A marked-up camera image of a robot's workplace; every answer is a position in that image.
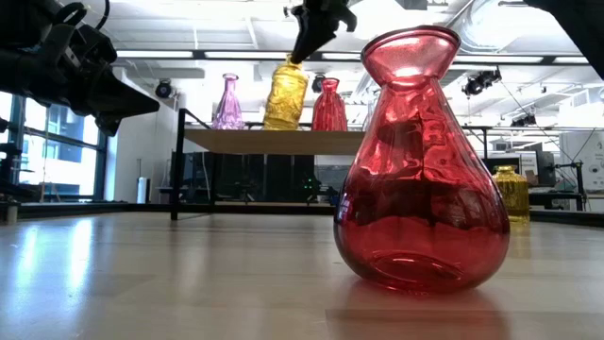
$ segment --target yellow glass vase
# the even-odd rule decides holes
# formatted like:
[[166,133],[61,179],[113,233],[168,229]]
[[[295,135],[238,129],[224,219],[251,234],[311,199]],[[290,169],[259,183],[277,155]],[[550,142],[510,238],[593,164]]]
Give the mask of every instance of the yellow glass vase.
[[302,72],[302,64],[292,63],[288,56],[273,74],[273,88],[264,113],[264,129],[298,129],[308,85],[309,78]]
[[514,165],[497,166],[493,176],[503,202],[508,210],[511,226],[528,226],[529,217],[529,183],[522,176],[514,173]]

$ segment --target vase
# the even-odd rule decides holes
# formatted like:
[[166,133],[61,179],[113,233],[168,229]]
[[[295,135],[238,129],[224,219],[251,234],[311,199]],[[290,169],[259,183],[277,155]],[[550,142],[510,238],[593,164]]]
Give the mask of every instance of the vase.
[[514,172],[514,165],[499,165],[493,176],[512,228],[526,227],[530,222],[529,183]]
[[348,131],[344,100],[336,92],[340,80],[325,78],[321,82],[323,91],[314,103],[312,115],[313,131]]
[[215,129],[242,129],[244,128],[242,109],[235,95],[235,83],[239,77],[235,74],[224,74],[225,92],[218,103],[216,114],[212,121]]
[[334,233],[351,269],[390,289],[474,287],[508,249],[501,196],[439,85],[459,45],[453,31],[419,26],[379,36],[361,53],[381,96],[344,182]]
[[298,129],[308,85],[309,78],[302,71],[302,64],[292,63],[288,56],[273,74],[273,86],[264,113],[264,129]]

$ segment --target wooden tabletop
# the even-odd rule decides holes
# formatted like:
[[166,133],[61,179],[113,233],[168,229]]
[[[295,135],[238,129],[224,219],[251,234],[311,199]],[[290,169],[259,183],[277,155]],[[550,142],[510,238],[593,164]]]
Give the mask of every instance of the wooden tabletop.
[[401,295],[342,261],[329,216],[118,213],[0,227],[1,339],[604,337],[604,231],[514,229],[478,289]]
[[215,153],[356,155],[364,132],[213,130],[188,128],[185,138]]

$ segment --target red vase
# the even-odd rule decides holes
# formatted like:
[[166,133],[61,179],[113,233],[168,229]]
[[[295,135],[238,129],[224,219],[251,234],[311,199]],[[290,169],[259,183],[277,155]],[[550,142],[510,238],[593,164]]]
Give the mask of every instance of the red vase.
[[336,92],[340,80],[325,78],[321,82],[323,92],[314,104],[312,130],[348,131],[344,101]]
[[508,249],[501,196],[439,85],[459,45],[448,29],[419,26],[377,37],[361,54],[381,96],[334,231],[346,263],[391,289],[477,286]]

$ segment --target window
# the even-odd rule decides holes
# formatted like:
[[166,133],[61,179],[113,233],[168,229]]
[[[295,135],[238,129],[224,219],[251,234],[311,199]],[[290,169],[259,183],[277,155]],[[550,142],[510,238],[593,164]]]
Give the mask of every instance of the window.
[[51,106],[48,112],[48,132],[96,145],[98,127],[94,123],[94,117],[83,117],[58,105]]
[[25,102],[25,126],[44,131],[46,124],[46,108],[33,99]]
[[51,195],[94,194],[96,150],[26,134],[23,151],[22,170],[26,171],[20,173],[21,183],[45,183],[44,191]]
[[104,166],[103,158],[97,158],[105,152],[104,143],[99,144],[102,137],[94,117],[27,99],[19,182],[42,185],[52,197],[102,197],[102,182],[96,180],[97,170],[103,174],[97,169]]
[[[12,112],[12,95],[0,92],[0,118],[10,121]],[[8,130],[0,134],[0,143],[8,142]]]
[[9,121],[11,111],[12,94],[0,92],[0,117]]

